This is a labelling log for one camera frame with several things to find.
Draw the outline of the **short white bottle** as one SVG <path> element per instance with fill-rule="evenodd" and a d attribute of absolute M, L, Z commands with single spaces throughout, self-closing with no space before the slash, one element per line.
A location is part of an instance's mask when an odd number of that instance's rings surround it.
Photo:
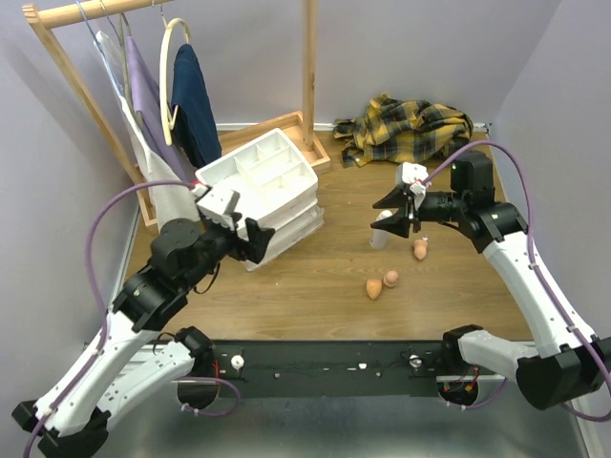
<path fill-rule="evenodd" d="M 378 222 L 382 219 L 386 219 L 392 216 L 391 210 L 383 210 L 377 216 L 375 222 Z M 372 235 L 369 240 L 369 245 L 371 248 L 375 250 L 381 250 L 386 247 L 390 234 L 386 231 L 380 229 L 373 229 Z"/>

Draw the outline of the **white drawer organizer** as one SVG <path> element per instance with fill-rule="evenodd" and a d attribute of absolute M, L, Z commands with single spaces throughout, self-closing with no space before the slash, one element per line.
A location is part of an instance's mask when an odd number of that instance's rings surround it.
<path fill-rule="evenodd" d="M 318 177 L 279 128 L 198 169 L 196 178 L 214 190 L 239 193 L 237 212 L 275 230 L 263 260 L 243 263 L 248 272 L 271 263 L 324 224 Z"/>

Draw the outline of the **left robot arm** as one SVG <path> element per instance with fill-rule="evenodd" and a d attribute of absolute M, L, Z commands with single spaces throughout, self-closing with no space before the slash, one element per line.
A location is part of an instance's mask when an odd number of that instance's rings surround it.
<path fill-rule="evenodd" d="M 245 239 L 213 222 L 173 219 L 162 227 L 147 264 L 104 310 L 100 331 L 71 369 L 46 395 L 13 410 L 31 446 L 46 457 L 92 457 L 111 428 L 161 386 L 213 373 L 213 343 L 194 326 L 178 331 L 165 349 L 127 375 L 121 371 L 161 334 L 205 276 L 217 276 L 225 257 L 262 261 L 275 231 L 254 219 L 246 219 L 245 227 Z"/>

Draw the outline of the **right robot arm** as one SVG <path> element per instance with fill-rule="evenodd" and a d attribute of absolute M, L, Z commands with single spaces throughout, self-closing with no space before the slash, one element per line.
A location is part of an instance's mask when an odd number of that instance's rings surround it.
<path fill-rule="evenodd" d="M 513 204 L 496 200 L 492 161 L 482 152 L 466 152 L 451 163 L 450 177 L 450 191 L 431 191 L 426 167 L 402 163 L 394 189 L 374 205 L 392 213 L 372 229 L 405 238 L 424 222 L 455 228 L 501 277 L 534 343 L 513 343 L 465 325 L 444 334 L 441 366 L 452 374 L 471 365 L 489 369 L 515 383 L 539 410 L 609 385 L 609 339 L 600 338 L 562 293 L 527 219 Z"/>

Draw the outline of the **pink gourd makeup sponge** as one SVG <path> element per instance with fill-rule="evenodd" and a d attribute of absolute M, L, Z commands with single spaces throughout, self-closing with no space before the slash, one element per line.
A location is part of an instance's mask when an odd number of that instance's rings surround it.
<path fill-rule="evenodd" d="M 394 270 L 390 270 L 386 272 L 385 275 L 383 276 L 382 282 L 387 288 L 396 287 L 399 282 L 398 272 Z"/>

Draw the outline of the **orange teardrop makeup sponge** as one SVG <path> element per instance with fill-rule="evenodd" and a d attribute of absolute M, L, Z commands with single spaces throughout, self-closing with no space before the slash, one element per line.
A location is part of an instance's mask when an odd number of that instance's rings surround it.
<path fill-rule="evenodd" d="M 366 293 L 368 297 L 375 301 L 383 291 L 383 282 L 379 279 L 369 279 L 366 281 Z"/>

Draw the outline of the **yellow plaid shirt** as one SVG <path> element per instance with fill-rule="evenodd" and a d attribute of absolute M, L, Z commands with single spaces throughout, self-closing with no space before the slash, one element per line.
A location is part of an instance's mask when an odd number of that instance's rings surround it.
<path fill-rule="evenodd" d="M 335 139 L 345 142 L 345 167 L 446 158 L 468 144 L 473 132 L 471 118 L 454 107 L 388 94 L 372 98 L 362 115 L 336 120 L 332 130 Z"/>

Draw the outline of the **white hanging garment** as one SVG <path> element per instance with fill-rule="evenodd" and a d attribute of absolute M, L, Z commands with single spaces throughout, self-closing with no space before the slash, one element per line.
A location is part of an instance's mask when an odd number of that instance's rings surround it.
<path fill-rule="evenodd" d="M 103 31 L 95 33 L 95 43 L 112 83 L 116 101 L 121 110 L 121 117 L 126 126 L 132 150 L 136 158 L 137 169 L 143 179 L 149 181 L 181 180 L 165 161 L 151 150 L 142 132 L 141 115 L 134 110 L 132 91 L 127 68 L 125 47 L 120 48 L 116 42 Z M 142 194 L 151 200 L 152 205 L 145 205 L 142 216 L 145 226 L 159 230 L 171 219 L 185 218 L 197 221 L 199 214 L 190 191 L 180 186 L 157 186 L 146 188 Z"/>

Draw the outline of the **navy blue hanging garment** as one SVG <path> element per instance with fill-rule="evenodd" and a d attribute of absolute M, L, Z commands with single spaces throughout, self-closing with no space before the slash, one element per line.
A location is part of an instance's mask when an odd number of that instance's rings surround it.
<path fill-rule="evenodd" d="M 171 106 L 178 109 L 174 140 L 199 169 L 221 157 L 221 144 L 199 60 L 190 44 L 179 47 L 174 62 Z"/>

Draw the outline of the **cream wooden hanger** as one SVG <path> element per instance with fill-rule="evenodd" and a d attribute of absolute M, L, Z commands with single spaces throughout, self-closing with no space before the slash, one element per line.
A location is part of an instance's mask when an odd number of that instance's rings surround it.
<path fill-rule="evenodd" d="M 164 141 L 168 146 L 173 144 L 172 132 L 175 128 L 179 111 L 177 106 L 170 105 L 170 99 L 168 97 L 169 51 L 173 32 L 178 26 L 182 27 L 184 42 L 186 44 L 190 43 L 190 28 L 188 24 L 184 19 L 176 17 L 169 22 L 164 23 L 164 33 L 161 39 L 159 52 L 158 98 L 160 106 L 160 119 Z"/>

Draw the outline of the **lavender hanging garment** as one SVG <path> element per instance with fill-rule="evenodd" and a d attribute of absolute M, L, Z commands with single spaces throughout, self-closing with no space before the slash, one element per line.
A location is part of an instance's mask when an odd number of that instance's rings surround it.
<path fill-rule="evenodd" d="M 183 154 L 173 145 L 165 143 L 161 125 L 158 83 L 151 75 L 132 36 L 125 38 L 130 87 L 134 110 L 141 115 L 142 132 L 149 147 L 160 156 L 176 176 L 191 181 L 193 169 Z"/>

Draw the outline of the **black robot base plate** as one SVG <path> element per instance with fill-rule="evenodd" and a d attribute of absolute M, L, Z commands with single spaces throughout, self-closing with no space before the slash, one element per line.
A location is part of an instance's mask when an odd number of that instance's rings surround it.
<path fill-rule="evenodd" d="M 437 340 L 217 340 L 209 364 L 244 398 L 435 397 L 437 379 L 469 371 Z"/>

